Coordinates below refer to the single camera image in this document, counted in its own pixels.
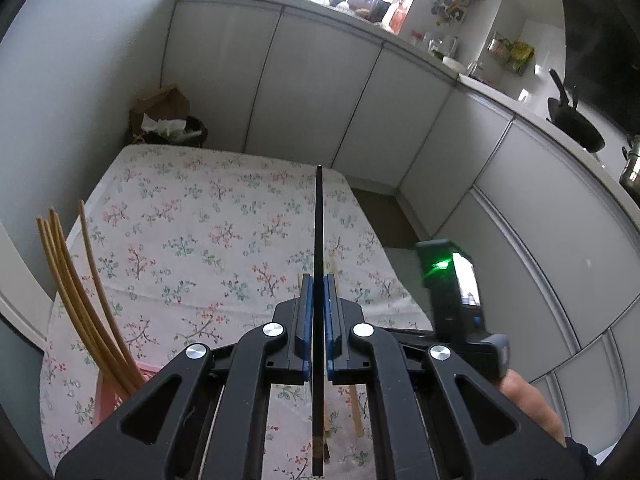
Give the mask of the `right hand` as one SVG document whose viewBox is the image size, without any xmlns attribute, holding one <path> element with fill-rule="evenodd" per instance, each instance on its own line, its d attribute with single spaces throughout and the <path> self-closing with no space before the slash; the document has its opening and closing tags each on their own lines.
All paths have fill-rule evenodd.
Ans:
<svg viewBox="0 0 640 480">
<path fill-rule="evenodd" d="M 566 447 L 561 419 L 544 400 L 540 391 L 526 382 L 514 370 L 508 370 L 497 386 L 498 390 L 515 404 L 525 415 L 536 422 L 556 441 Z"/>
</svg>

